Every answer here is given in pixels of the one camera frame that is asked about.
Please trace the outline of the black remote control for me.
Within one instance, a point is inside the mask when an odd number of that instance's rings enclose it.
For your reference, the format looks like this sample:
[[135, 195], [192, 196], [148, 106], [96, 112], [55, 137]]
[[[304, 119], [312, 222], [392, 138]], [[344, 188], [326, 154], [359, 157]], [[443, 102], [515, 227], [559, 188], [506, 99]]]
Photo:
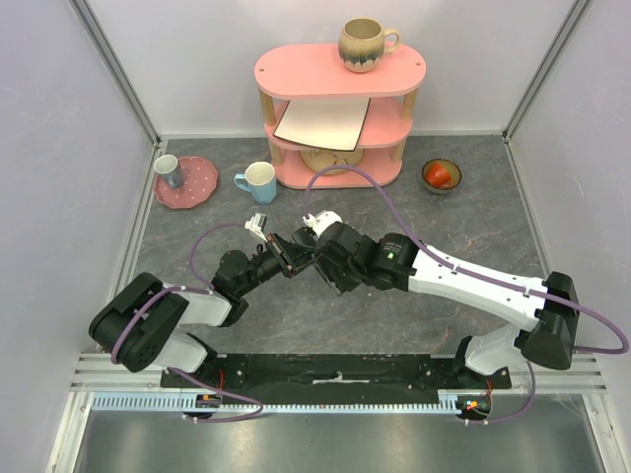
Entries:
[[300, 227], [291, 235], [292, 243], [304, 253], [304, 258], [310, 260], [318, 275], [335, 292], [341, 296], [344, 290], [339, 285], [339, 271], [336, 262], [316, 248], [316, 235], [308, 227]]

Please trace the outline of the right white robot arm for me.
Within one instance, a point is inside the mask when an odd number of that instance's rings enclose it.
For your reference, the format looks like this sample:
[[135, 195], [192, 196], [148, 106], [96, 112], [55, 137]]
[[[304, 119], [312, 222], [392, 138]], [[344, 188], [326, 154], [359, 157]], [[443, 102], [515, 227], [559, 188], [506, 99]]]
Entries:
[[464, 338], [452, 362], [454, 381], [466, 388], [509, 363], [526, 360], [565, 371], [572, 365], [579, 313], [572, 278], [519, 277], [452, 258], [406, 235], [380, 240], [359, 234], [339, 216], [304, 219], [322, 278], [339, 293], [359, 285], [447, 298], [505, 320], [505, 326]]

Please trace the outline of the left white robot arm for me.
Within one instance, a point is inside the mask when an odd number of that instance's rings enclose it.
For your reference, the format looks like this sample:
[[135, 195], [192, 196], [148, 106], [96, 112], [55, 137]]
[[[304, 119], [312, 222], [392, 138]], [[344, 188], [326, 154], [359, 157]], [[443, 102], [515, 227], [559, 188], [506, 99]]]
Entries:
[[292, 278], [309, 267], [316, 252], [315, 233], [300, 228], [289, 240], [269, 234], [256, 253], [222, 255], [209, 289], [167, 285], [151, 273], [135, 277], [91, 322], [90, 337], [130, 372], [151, 365], [181, 369], [195, 387], [216, 376], [211, 349], [185, 327], [230, 327], [248, 308], [245, 295], [281, 274]]

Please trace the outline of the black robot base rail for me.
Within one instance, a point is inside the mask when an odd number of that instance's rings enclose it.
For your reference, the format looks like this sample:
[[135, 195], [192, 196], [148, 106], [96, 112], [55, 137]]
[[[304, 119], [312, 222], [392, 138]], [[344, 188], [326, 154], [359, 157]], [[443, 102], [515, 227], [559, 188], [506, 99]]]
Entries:
[[192, 376], [264, 404], [429, 403], [440, 390], [512, 387], [506, 367], [483, 375], [427, 354], [216, 355]]

